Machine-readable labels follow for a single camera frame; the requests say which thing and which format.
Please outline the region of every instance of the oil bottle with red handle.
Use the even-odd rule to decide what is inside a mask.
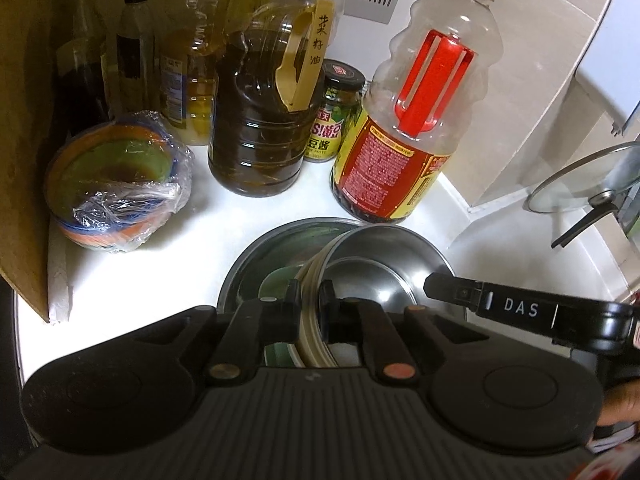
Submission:
[[[469,129],[502,57],[493,0],[417,0],[336,158],[332,189],[367,222],[409,216]]]

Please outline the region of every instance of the pot handle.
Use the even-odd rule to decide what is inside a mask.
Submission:
[[[299,14],[291,24],[291,33],[276,69],[276,88],[289,112],[307,110],[322,69],[324,53],[334,20],[334,3],[316,0],[316,4]],[[294,62],[302,41],[307,41],[305,59],[296,78]]]
[[[424,282],[433,300],[476,316],[553,338],[554,343],[640,362],[640,310],[629,304],[476,282],[434,272]]]

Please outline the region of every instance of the countertop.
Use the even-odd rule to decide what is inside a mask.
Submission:
[[[46,324],[18,301],[25,380],[60,356],[198,304],[215,305],[235,259],[279,225],[320,216],[350,218],[331,193],[330,162],[305,163],[298,181],[280,195],[247,198],[225,190],[211,176],[206,147],[193,151],[189,202],[140,248],[107,254],[65,242],[72,302],[68,322]],[[459,276],[612,300],[623,294],[625,283],[594,228],[567,248],[550,248],[553,236],[581,214],[537,215],[515,202],[472,222],[475,216],[441,176],[402,225],[443,251]]]

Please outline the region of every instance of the human hand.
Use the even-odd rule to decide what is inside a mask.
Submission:
[[[640,422],[640,380],[620,384],[605,392],[598,426]]]

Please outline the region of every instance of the black label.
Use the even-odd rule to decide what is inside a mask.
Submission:
[[[140,40],[116,37],[118,48],[118,70],[130,79],[140,78]]]
[[[552,336],[558,304],[515,292],[519,291],[498,285],[484,288],[476,314],[528,332]]]

